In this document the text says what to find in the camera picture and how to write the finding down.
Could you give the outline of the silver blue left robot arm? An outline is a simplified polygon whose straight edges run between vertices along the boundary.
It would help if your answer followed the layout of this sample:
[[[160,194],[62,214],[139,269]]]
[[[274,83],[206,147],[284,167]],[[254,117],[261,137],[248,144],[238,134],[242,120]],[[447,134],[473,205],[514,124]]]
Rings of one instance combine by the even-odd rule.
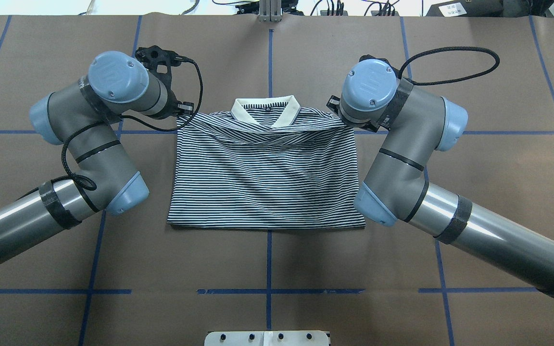
[[[154,120],[182,117],[188,124],[200,104],[180,101],[172,68],[191,58],[156,45],[134,55],[97,55],[88,73],[29,110],[35,131],[61,147],[64,175],[46,180],[0,209],[0,265],[101,211],[120,215],[150,194],[140,171],[112,128],[134,111]]]

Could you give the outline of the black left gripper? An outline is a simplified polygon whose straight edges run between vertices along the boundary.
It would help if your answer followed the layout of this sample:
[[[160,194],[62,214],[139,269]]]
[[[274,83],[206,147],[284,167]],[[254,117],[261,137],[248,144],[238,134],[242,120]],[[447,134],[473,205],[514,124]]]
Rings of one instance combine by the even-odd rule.
[[[141,114],[154,120],[194,115],[194,103],[178,100],[171,90],[172,67],[180,66],[182,63],[194,63],[193,59],[156,45],[137,48],[135,58],[152,75],[150,81],[156,80],[156,91],[150,92],[154,105],[140,111]]]

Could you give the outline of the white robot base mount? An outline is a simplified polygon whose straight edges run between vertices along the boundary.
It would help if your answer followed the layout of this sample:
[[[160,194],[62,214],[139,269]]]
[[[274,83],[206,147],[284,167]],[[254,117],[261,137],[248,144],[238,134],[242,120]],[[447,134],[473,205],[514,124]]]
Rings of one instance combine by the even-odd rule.
[[[330,333],[321,330],[214,331],[205,346],[330,346]]]

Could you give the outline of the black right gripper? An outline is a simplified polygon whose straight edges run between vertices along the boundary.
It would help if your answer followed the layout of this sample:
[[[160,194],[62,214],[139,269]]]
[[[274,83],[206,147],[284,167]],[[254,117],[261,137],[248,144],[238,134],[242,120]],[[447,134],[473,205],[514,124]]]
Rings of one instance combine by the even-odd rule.
[[[380,128],[389,130],[389,116],[387,101],[376,99],[361,99],[354,97],[331,96],[326,106],[341,121],[351,128],[378,132]]]

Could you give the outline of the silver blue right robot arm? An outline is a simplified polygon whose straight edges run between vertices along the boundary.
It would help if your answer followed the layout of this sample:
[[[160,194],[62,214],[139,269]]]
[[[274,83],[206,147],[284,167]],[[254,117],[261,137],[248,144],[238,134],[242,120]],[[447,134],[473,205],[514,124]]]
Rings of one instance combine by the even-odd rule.
[[[371,55],[360,58],[327,106],[350,127],[388,131],[354,199],[358,212],[383,226],[407,222],[554,298],[554,240],[424,175],[432,153],[448,151],[464,133],[464,108]]]

